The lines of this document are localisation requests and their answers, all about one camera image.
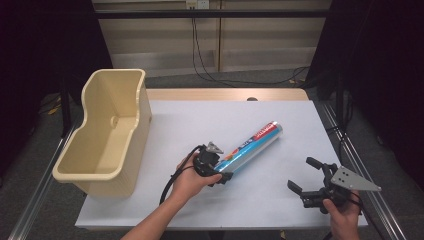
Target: beige plastic bin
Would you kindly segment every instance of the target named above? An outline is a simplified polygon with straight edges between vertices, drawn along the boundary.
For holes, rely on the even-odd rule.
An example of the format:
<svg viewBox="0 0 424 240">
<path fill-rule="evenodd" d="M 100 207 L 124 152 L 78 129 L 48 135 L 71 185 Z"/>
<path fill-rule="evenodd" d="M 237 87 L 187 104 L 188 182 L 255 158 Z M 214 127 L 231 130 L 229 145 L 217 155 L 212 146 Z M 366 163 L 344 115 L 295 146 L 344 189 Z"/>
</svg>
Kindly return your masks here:
<svg viewBox="0 0 424 240">
<path fill-rule="evenodd" d="M 88 195 L 134 191 L 152 112 L 140 69 L 94 72 L 82 91 L 84 121 L 53 169 L 63 183 Z"/>
</svg>

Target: dark floor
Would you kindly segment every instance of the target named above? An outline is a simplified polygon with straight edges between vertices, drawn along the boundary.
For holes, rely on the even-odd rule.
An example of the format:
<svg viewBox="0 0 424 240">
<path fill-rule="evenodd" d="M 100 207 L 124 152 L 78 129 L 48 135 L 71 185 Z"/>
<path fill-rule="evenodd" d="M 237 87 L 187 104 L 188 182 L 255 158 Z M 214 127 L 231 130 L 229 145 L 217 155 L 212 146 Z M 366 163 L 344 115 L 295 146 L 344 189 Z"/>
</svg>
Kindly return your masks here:
<svg viewBox="0 0 424 240">
<path fill-rule="evenodd" d="M 213 74 L 215 78 L 250 81 L 255 83 L 227 82 L 236 87 L 296 87 L 298 84 L 285 80 L 292 79 L 293 71 L 252 71 Z M 299 82 L 304 79 L 305 72 L 298 75 Z M 182 87 L 230 87 L 217 81 L 202 80 L 196 75 L 173 76 L 163 78 L 147 78 L 148 88 L 182 88 Z M 322 102 L 317 100 L 315 89 L 307 89 L 308 96 L 314 100 L 317 110 L 323 119 L 324 127 L 329 127 L 322 111 Z M 54 95 L 46 96 L 48 101 Z M 51 107 L 46 105 L 40 112 Z M 72 114 L 76 116 L 81 108 L 72 104 Z M 0 189 L 0 239 L 8 239 L 21 213 L 31 198 L 38 182 L 43 176 L 48 163 L 54 154 L 61 139 L 61 113 L 40 114 L 35 130 L 25 147 L 16 157 L 14 163 L 4 177 L 3 187 Z M 366 169 L 373 181 L 383 188 L 382 195 L 392 210 L 394 217 L 405 234 L 406 239 L 423 239 L 424 236 L 424 193 L 413 180 L 405 174 L 396 161 L 390 149 L 381 145 L 377 134 L 359 109 L 354 106 L 353 118 L 347 129 L 348 137 L 353 142 Z M 335 134 L 330 133 L 335 150 L 338 151 L 339 142 Z M 342 154 L 342 163 L 346 156 Z M 370 217 L 377 227 L 385 232 L 378 213 L 373 205 L 362 194 L 365 206 Z M 117 239 L 125 231 L 90 232 L 74 226 L 79 210 L 83 204 L 84 195 L 70 184 L 60 184 L 53 181 L 49 187 L 44 203 L 39 209 L 31 230 L 27 233 L 28 239 Z M 286 231 L 287 239 L 322 239 L 328 229 L 290 230 Z M 361 239 L 379 239 L 372 226 L 360 229 Z M 385 239 L 394 239 L 383 233 Z M 203 232 L 169 232 L 164 239 L 208 239 Z M 277 231 L 231 231 L 225 234 L 224 239 L 279 239 Z"/>
</svg>

